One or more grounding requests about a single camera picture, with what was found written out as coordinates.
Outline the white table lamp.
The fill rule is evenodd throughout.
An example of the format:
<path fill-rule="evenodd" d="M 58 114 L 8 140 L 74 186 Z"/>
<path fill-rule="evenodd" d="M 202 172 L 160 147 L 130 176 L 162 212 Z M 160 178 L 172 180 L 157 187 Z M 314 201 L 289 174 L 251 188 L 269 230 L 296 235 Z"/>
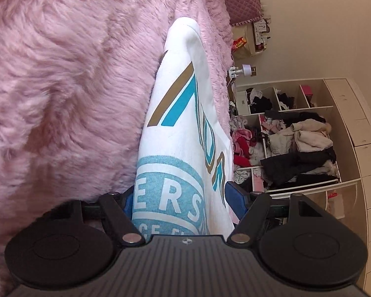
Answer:
<path fill-rule="evenodd" d="M 239 76 L 256 76 L 256 67 L 250 64 L 243 64 L 241 67 L 230 67 L 229 71 L 230 79 L 235 79 Z"/>

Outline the white printed sweatshirt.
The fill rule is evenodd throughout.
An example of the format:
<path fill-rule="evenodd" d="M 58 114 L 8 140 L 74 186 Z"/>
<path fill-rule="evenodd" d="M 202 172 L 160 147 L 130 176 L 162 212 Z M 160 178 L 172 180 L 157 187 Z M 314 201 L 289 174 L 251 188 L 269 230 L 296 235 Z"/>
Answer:
<path fill-rule="evenodd" d="M 152 235 L 229 236 L 224 194 L 232 144 L 214 105 L 200 27 L 175 20 L 167 33 L 140 139 L 132 220 Z"/>

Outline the pink fluffy bed blanket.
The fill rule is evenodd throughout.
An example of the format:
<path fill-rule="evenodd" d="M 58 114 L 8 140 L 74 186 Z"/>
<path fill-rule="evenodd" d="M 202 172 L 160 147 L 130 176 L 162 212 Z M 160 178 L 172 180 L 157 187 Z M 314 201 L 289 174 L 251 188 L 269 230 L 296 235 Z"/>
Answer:
<path fill-rule="evenodd" d="M 196 20 L 229 129 L 224 0 L 0 0 L 0 296 L 8 241 L 61 203 L 124 191 L 167 31 Z"/>

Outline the white drawer cabinet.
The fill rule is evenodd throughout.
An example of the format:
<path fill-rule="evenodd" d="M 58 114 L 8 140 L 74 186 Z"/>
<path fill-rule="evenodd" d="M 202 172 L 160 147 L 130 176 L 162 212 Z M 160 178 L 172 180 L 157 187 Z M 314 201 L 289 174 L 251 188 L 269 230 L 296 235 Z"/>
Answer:
<path fill-rule="evenodd" d="M 334 142 L 340 174 L 343 181 L 354 182 L 341 188 L 337 199 L 343 200 L 343 223 L 367 246 L 367 264 L 358 285 L 371 296 L 371 110 L 355 82 L 346 78 L 324 82 L 346 128 L 345 136 Z"/>

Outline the clothes pile on shelves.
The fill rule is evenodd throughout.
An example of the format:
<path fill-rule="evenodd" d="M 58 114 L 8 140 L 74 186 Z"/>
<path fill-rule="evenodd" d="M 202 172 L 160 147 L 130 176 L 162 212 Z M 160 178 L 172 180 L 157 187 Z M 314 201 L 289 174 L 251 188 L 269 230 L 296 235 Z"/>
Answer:
<path fill-rule="evenodd" d="M 340 182 L 332 127 L 309 84 L 236 92 L 234 180 L 246 191 L 285 192 Z"/>

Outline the red snack bag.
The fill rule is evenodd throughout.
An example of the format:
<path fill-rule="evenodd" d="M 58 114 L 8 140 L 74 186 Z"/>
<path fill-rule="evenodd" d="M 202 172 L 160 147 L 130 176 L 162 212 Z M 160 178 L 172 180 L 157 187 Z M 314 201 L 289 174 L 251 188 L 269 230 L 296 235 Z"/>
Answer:
<path fill-rule="evenodd" d="M 237 50 L 241 49 L 247 43 L 244 37 L 240 37 L 233 41 L 231 52 L 236 52 Z"/>

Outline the white open wardrobe shelf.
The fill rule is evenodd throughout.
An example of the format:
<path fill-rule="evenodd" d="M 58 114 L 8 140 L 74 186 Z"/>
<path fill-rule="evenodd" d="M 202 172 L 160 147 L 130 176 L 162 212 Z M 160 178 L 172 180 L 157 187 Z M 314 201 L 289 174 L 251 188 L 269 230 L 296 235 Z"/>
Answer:
<path fill-rule="evenodd" d="M 234 99 L 237 184 L 274 197 L 305 194 L 345 224 L 366 220 L 354 144 L 325 80 L 254 84 Z"/>

